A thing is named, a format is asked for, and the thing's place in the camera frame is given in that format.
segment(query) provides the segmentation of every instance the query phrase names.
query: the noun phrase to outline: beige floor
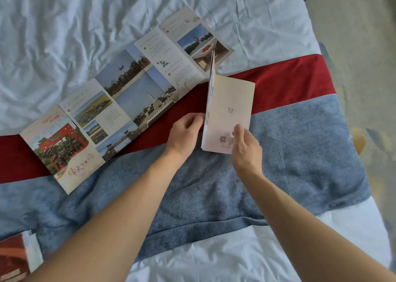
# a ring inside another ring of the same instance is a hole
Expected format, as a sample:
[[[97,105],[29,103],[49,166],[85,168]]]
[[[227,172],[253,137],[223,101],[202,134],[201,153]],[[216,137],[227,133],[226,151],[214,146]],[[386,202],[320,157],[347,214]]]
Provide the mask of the beige floor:
[[[306,4],[396,252],[396,0]]]

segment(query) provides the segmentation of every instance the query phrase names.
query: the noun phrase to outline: person's left arm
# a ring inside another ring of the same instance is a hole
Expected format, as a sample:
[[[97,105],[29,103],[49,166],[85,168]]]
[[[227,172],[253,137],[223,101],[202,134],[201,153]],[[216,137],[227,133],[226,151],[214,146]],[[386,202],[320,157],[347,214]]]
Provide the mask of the person's left arm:
[[[176,121],[164,153],[86,223],[27,282],[124,282],[176,171],[192,153],[204,114]]]

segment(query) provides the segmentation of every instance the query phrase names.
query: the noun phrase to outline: blue blanket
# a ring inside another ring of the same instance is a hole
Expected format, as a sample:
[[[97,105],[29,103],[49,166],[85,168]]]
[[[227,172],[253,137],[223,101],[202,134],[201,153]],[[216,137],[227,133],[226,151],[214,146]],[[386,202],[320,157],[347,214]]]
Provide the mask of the blue blanket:
[[[313,214],[370,196],[335,94],[255,114],[250,130],[263,147],[264,174]],[[230,156],[204,152],[199,145],[200,140],[171,181],[137,260],[251,224],[267,224]],[[69,196],[53,177],[0,184],[0,238],[33,229],[48,257],[163,150],[160,145],[113,159]]]

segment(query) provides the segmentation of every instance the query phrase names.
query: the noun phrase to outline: red fabric stripe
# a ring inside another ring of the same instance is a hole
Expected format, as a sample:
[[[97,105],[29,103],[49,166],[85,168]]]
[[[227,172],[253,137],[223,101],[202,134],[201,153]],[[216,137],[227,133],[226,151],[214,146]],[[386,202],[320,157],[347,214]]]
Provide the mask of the red fabric stripe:
[[[318,54],[250,69],[231,77],[256,83],[252,114],[335,93],[326,63]],[[173,122],[189,112],[205,112],[207,87],[205,83],[192,89],[117,156],[165,143]],[[19,135],[0,137],[0,148],[0,183],[49,175]]]

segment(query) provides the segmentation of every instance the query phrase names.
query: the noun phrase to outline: wrinkled white sheet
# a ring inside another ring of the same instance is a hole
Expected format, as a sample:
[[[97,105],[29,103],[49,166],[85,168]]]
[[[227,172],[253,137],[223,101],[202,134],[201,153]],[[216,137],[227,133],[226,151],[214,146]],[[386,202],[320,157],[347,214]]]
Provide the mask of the wrinkled white sheet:
[[[185,5],[235,49],[221,74],[320,53],[303,0],[0,0],[0,135],[19,133]]]
[[[385,267],[387,231],[371,197],[318,218]],[[301,281],[269,226],[244,229],[183,245],[137,262],[133,281]]]

